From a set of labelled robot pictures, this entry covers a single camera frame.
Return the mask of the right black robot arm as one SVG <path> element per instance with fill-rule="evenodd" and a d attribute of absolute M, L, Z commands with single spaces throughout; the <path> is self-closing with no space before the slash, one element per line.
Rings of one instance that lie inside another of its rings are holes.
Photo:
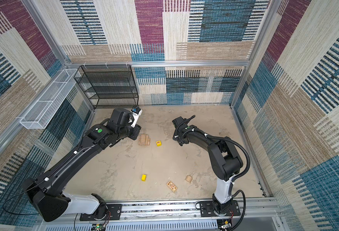
<path fill-rule="evenodd" d="M 210 163 L 217 177 L 216 190 L 212 196 L 212 205 L 217 215 L 229 212 L 233 197 L 232 188 L 235 177 L 243 167 L 243 161 L 235 144 L 226 137 L 217 138 L 209 135 L 194 125 L 189 125 L 191 118 L 178 117 L 172 121 L 175 131 L 173 140 L 180 146 L 196 144 L 208 152 Z"/>

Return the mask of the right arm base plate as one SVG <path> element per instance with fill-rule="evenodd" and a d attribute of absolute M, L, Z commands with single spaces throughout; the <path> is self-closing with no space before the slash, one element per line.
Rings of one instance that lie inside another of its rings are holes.
<path fill-rule="evenodd" d="M 195 204 L 195 208 L 200 211 L 201 217 L 231 217 L 241 215 L 239 204 L 235 200 L 222 213 L 216 212 L 212 201 L 199 201 Z"/>

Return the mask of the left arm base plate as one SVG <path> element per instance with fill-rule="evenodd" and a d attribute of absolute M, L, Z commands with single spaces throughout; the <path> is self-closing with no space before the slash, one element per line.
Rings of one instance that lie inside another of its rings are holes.
<path fill-rule="evenodd" d="M 79 221 L 108 221 L 119 220 L 122 204 L 104 204 L 99 205 L 92 214 L 81 214 Z"/>

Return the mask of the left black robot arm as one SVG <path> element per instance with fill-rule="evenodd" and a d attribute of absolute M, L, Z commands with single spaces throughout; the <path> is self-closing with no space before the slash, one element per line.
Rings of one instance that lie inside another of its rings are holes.
<path fill-rule="evenodd" d="M 46 222 L 66 214 L 85 214 L 88 220 L 103 220 L 109 215 L 105 200 L 98 194 L 77 195 L 64 192 L 67 183 L 92 158 L 119 141 L 136 140 L 141 127 L 137 124 L 140 107 L 116 108 L 111 117 L 85 132 L 68 154 L 37 178 L 27 178 L 22 189 L 38 214 Z"/>

